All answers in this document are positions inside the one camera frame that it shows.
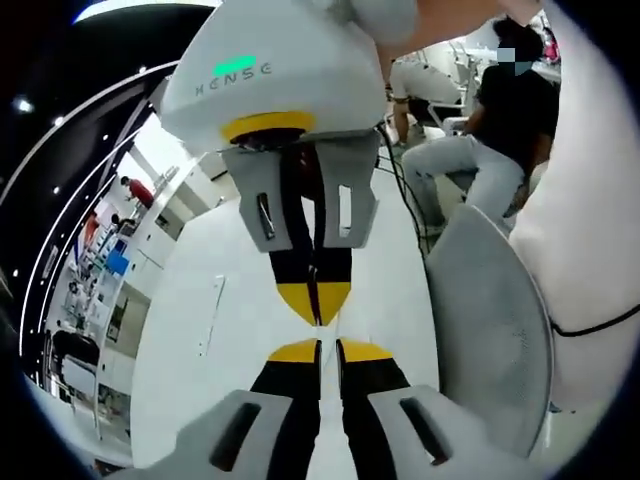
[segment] white sneaker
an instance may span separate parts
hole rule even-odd
[[[420,235],[420,238],[439,237],[446,226],[446,223],[442,225],[418,225],[418,235]]]

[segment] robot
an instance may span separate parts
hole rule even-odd
[[[329,325],[349,295],[351,251],[366,245],[376,212],[370,179],[386,102],[374,41],[406,40],[416,8],[414,0],[229,0],[195,36],[165,92],[163,127],[190,147],[221,152],[282,299],[314,326]],[[341,186],[351,190],[348,228]],[[314,202],[314,232],[303,197]],[[186,426],[171,455],[113,478],[306,478],[322,348],[338,353],[359,478],[542,478],[492,445],[470,412],[410,385],[390,352],[348,338],[282,346],[249,391],[231,392]]]

